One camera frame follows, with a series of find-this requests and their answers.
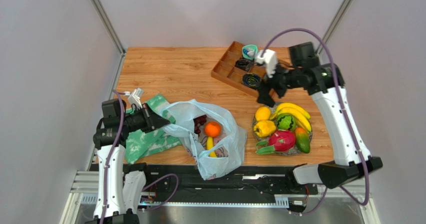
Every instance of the orange fruit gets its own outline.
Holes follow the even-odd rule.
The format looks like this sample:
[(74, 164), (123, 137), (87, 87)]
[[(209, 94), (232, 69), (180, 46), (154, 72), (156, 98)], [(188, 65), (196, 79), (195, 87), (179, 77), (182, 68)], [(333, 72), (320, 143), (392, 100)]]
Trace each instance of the orange fruit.
[(204, 128), (204, 133), (207, 136), (213, 137), (213, 138), (219, 136), (221, 132), (222, 132), (221, 126), (214, 121), (207, 123)]

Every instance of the fruit plate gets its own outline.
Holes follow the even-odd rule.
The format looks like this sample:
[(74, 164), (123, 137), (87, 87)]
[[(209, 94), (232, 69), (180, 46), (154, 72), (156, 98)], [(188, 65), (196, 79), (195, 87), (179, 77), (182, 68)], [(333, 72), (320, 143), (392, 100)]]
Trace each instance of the fruit plate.
[[(277, 109), (276, 107), (279, 105), (279, 104), (281, 104), (282, 102), (275, 102), (275, 105), (271, 108), (271, 107), (269, 107), (269, 106), (266, 106), (266, 107), (268, 107), (269, 109), (270, 109), (270, 111), (271, 111), (271, 113), (275, 113), (275, 110)], [(256, 121), (256, 118), (255, 117), (253, 117), (253, 123), (252, 123), (252, 126), (251, 126), (251, 129), (253, 130), (253, 128), (254, 128), (254, 126), (256, 125), (256, 123), (257, 123), (257, 121)], [(263, 140), (269, 140), (269, 136), (268, 137), (265, 137), (265, 138), (260, 138), (260, 137), (258, 137), (256, 134), (255, 134), (255, 132), (253, 131), (253, 135), (254, 135), (254, 137), (256, 138), (256, 140), (257, 141), (263, 141)], [(309, 142), (311, 142), (312, 141), (312, 132), (310, 132), (309, 133)], [(297, 155), (297, 154), (300, 154), (301, 152), (300, 152), (300, 150), (297, 148), (297, 146), (296, 145), (294, 145), (292, 148), (290, 148), (290, 150), (288, 150), (288, 151), (276, 151), (276, 152), (274, 152), (275, 154), (277, 154), (277, 155), (284, 155), (284, 156), (291, 156), (291, 155)]]

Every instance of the plastic bag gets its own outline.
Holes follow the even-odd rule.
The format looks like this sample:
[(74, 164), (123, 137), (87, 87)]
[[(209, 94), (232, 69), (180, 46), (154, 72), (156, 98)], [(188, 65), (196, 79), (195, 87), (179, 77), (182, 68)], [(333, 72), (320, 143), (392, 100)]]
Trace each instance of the plastic bag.
[[(247, 131), (236, 125), (229, 110), (196, 100), (170, 104), (160, 110), (160, 115), (166, 110), (175, 118), (176, 123), (163, 127), (163, 130), (171, 136), (179, 137), (187, 152), (195, 158), (204, 180), (222, 177), (244, 162)], [(219, 123), (224, 133), (224, 137), (211, 150), (205, 150), (198, 135), (194, 133), (193, 119), (202, 115)], [(227, 151), (227, 157), (209, 157), (210, 152), (219, 148)]]

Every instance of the wooden tray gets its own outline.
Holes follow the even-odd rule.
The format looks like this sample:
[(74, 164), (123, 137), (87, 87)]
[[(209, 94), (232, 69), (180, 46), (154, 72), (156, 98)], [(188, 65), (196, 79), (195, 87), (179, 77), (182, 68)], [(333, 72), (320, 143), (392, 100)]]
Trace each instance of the wooden tray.
[[(243, 75), (246, 73), (254, 73), (263, 77), (266, 73), (265, 67), (253, 65), (251, 69), (246, 72), (242, 69), (235, 67), (235, 62), (243, 56), (243, 44), (234, 41), (223, 54), (222, 58), (212, 69), (211, 76), (217, 80), (224, 82), (236, 89), (246, 92), (249, 95), (257, 97), (259, 94), (257, 90), (249, 88), (242, 84)], [(280, 63), (286, 63), (283, 60), (278, 59)], [(275, 95), (274, 90), (271, 90), (270, 95)]]

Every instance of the green patterned towel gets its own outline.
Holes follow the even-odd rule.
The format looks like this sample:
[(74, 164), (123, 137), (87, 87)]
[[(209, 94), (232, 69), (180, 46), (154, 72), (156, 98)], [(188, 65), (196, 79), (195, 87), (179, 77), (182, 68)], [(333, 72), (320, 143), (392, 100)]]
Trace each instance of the green patterned towel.
[[(163, 95), (156, 95), (147, 100), (146, 103), (157, 114), (163, 107), (170, 104)], [(162, 116), (172, 124), (176, 122), (167, 111), (164, 111)], [(127, 138), (125, 159), (129, 164), (134, 164), (141, 157), (153, 155), (181, 144), (179, 138), (167, 135), (162, 129), (146, 134), (138, 130), (130, 133)]]

